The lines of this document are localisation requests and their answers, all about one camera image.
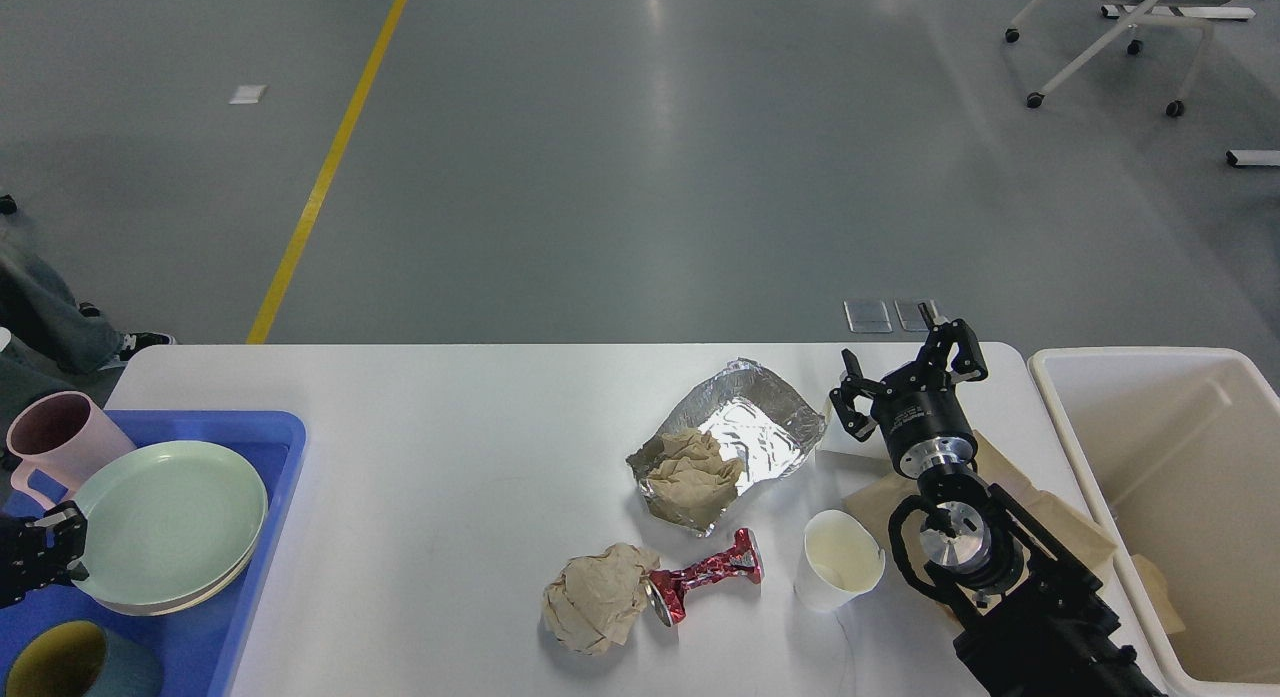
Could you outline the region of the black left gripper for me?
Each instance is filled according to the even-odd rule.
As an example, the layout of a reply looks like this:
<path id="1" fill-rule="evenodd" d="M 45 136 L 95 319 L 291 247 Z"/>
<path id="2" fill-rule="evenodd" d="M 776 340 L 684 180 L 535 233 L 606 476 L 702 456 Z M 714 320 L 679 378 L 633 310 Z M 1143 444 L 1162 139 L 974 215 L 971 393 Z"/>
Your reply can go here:
<path id="1" fill-rule="evenodd" d="M 36 590 L 86 581 L 88 521 L 76 501 L 63 501 L 40 519 L 1 518 L 1 607 Z"/>

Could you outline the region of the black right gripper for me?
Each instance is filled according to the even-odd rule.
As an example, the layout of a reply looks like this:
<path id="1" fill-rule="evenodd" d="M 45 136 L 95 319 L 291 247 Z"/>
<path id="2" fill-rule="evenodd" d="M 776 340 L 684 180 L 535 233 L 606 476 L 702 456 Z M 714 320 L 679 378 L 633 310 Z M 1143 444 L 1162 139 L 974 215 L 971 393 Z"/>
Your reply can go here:
<path id="1" fill-rule="evenodd" d="M 867 379 L 854 352 L 841 350 L 844 375 L 829 393 L 845 432 L 867 442 L 879 427 L 893 469 L 908 480 L 919 480 L 936 466 L 972 464 L 977 437 L 954 388 L 989 375 L 977 334 L 964 318 L 943 317 L 932 302 L 919 302 L 916 309 L 928 334 L 908 364 L 914 391 L 884 396 L 884 382 Z M 873 402 L 870 414 L 856 409 L 858 398 Z"/>

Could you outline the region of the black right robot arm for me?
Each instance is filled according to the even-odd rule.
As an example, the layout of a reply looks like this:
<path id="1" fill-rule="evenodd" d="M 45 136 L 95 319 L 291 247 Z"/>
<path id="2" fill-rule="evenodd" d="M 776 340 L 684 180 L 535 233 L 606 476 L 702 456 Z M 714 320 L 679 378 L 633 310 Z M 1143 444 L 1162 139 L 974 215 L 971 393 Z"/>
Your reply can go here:
<path id="1" fill-rule="evenodd" d="M 913 489 L 888 515 L 904 581 L 957 619 L 957 659 L 992 696 L 1157 696 L 1137 651 L 1116 645 L 1101 581 L 975 463 L 979 445 L 957 400 L 988 377 L 975 333 L 918 306 L 927 327 L 909 363 L 868 379 L 852 350 L 829 393 L 856 441 L 882 434 Z"/>

